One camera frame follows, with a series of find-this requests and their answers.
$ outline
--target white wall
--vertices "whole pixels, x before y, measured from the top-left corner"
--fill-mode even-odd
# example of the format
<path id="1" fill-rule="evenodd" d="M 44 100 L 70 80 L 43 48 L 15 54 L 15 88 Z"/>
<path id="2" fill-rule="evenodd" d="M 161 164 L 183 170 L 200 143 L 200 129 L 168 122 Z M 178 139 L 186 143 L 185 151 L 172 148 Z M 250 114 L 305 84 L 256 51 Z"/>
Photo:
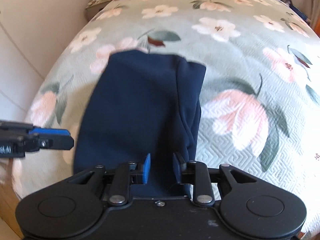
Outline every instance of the white wall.
<path id="1" fill-rule="evenodd" d="M 0 0 L 0 119 L 22 121 L 89 0 Z"/>

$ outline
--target pink flower print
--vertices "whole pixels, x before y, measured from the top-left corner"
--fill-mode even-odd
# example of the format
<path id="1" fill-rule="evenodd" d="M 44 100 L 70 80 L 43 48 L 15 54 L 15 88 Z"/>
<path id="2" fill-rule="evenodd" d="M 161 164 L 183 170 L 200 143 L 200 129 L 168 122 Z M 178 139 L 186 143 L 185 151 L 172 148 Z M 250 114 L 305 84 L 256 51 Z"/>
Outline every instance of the pink flower print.
<path id="1" fill-rule="evenodd" d="M 101 74 L 108 64 L 109 57 L 111 54 L 136 49 L 138 45 L 138 40 L 127 37 L 118 42 L 115 46 L 113 44 L 107 44 L 97 50 L 97 59 L 90 64 L 90 70 L 92 74 Z"/>
<path id="2" fill-rule="evenodd" d="M 296 82 L 300 87 L 307 84 L 307 73 L 294 61 L 294 56 L 284 49 L 278 48 L 276 51 L 265 48 L 263 54 L 272 62 L 272 70 L 276 72 L 284 81 L 288 83 Z"/>
<path id="3" fill-rule="evenodd" d="M 294 31 L 296 31 L 297 33 L 300 33 L 300 34 L 302 34 L 303 36 L 309 38 L 309 35 L 308 35 L 300 26 L 298 26 L 298 25 L 296 25 L 296 24 L 294 24 L 294 23 L 292 23 L 292 22 L 289 22 L 289 25 L 290 25 L 290 27 L 291 27 Z"/>
<path id="4" fill-rule="evenodd" d="M 225 90 L 202 108 L 202 116 L 215 119 L 213 131 L 216 134 L 231 132 L 237 150 L 250 145 L 255 156 L 262 152 L 268 138 L 268 117 L 253 95 L 235 89 Z"/>
<path id="5" fill-rule="evenodd" d="M 56 106 L 57 95 L 52 91 L 44 93 L 31 106 L 30 120 L 35 126 L 43 127 L 51 117 Z"/>
<path id="6" fill-rule="evenodd" d="M 223 12 L 223 11 L 231 12 L 228 7 L 222 4 L 214 3 L 214 2 L 203 2 L 200 5 L 200 9 L 207 9 L 208 11 L 218 10 L 220 12 Z"/>

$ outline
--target folded fabric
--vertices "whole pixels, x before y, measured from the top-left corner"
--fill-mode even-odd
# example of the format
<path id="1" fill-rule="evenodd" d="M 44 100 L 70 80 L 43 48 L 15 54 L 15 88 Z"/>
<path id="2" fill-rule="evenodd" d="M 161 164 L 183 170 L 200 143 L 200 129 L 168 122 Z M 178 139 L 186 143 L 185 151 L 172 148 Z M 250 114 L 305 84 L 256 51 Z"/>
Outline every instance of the folded fabric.
<path id="1" fill-rule="evenodd" d="M 149 181 L 132 186 L 132 194 L 189 195 L 176 184 L 172 155 L 195 158 L 204 74 L 203 65 L 177 55 L 113 54 L 84 113 L 74 173 L 97 164 L 115 169 L 150 153 Z"/>

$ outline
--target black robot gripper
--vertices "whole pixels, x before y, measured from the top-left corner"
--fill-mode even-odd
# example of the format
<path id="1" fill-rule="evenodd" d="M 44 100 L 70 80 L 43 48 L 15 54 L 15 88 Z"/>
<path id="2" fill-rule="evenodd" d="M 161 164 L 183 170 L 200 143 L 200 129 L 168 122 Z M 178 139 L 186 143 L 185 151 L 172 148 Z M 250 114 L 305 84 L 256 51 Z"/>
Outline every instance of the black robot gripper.
<path id="1" fill-rule="evenodd" d="M 27 196 L 17 221 L 28 240 L 297 239 L 307 215 L 297 196 L 228 164 L 211 169 L 173 154 L 173 168 L 177 183 L 193 184 L 193 200 L 132 196 L 130 187 L 147 183 L 148 155 L 143 164 L 98 165 Z"/>

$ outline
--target floral bedspread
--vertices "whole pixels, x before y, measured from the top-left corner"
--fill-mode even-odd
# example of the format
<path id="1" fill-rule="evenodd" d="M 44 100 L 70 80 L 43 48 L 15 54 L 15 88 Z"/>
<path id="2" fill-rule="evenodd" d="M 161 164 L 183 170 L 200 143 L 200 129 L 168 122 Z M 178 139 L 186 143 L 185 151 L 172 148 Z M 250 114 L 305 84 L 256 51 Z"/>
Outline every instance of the floral bedspread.
<path id="1" fill-rule="evenodd" d="M 63 52 L 26 121 L 76 138 L 109 56 L 128 49 L 204 64 L 196 159 L 293 192 L 308 208 L 303 231 L 319 231 L 320 39 L 303 20 L 279 0 L 113 1 Z M 73 151 L 16 160 L 15 191 L 70 176 L 72 161 Z"/>

